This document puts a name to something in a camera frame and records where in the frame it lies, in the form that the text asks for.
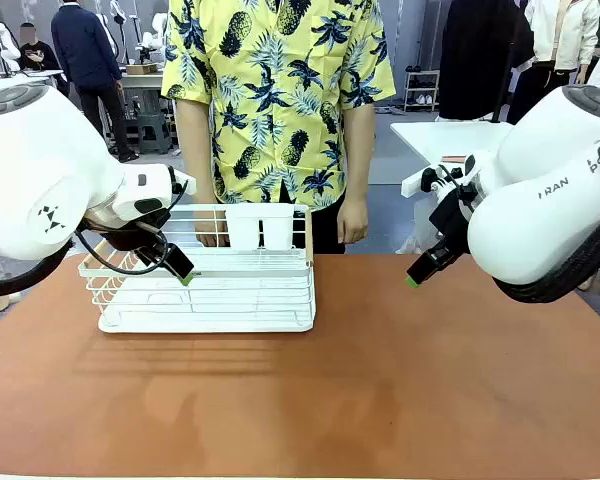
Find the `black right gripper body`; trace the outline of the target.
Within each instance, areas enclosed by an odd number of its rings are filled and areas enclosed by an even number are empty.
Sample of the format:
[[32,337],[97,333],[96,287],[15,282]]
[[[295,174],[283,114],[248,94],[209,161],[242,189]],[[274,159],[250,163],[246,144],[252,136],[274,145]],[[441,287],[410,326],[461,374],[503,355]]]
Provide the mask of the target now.
[[436,248],[445,248],[453,254],[469,254],[469,220],[462,212],[465,207],[458,188],[449,192],[429,216],[430,223],[437,230]]

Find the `person's right hand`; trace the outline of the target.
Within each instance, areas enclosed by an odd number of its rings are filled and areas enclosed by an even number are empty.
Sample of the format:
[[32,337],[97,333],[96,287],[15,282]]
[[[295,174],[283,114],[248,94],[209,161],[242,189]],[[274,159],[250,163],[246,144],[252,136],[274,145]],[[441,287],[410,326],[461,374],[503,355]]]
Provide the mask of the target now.
[[227,222],[224,219],[198,219],[195,221],[197,240],[209,248],[230,246]]

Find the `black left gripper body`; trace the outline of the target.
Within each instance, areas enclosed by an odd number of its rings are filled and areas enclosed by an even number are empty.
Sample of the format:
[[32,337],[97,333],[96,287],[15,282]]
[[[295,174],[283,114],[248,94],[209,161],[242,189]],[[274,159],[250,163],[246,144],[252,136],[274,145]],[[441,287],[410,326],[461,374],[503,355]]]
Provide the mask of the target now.
[[120,229],[105,227],[92,220],[82,220],[82,230],[98,233],[109,244],[120,251],[134,251],[140,248],[164,249],[164,235],[161,229],[170,219],[167,209],[160,209],[126,223]]

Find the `person's left hand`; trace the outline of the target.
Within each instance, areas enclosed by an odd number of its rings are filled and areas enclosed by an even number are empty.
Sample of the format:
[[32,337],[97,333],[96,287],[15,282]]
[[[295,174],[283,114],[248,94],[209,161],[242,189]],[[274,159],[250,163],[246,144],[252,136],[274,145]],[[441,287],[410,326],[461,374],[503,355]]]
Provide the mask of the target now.
[[366,238],[368,233],[368,207],[364,197],[346,196],[337,216],[338,242],[355,244]]

